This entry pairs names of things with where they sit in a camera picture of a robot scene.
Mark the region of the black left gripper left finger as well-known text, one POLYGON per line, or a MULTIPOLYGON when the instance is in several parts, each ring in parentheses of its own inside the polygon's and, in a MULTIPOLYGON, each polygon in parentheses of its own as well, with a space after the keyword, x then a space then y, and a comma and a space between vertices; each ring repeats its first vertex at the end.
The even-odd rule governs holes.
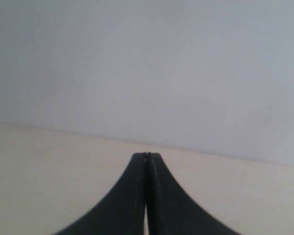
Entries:
POLYGON ((123 174, 109 192, 90 211, 57 234, 144 234, 145 169, 145 155, 133 154, 123 174))

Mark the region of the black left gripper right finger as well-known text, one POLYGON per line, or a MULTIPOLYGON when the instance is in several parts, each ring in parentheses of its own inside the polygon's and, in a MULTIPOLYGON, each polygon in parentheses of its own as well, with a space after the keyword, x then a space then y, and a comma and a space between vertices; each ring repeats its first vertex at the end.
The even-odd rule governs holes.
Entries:
POLYGON ((236 235, 179 185, 159 153, 146 153, 146 207, 151 235, 236 235))

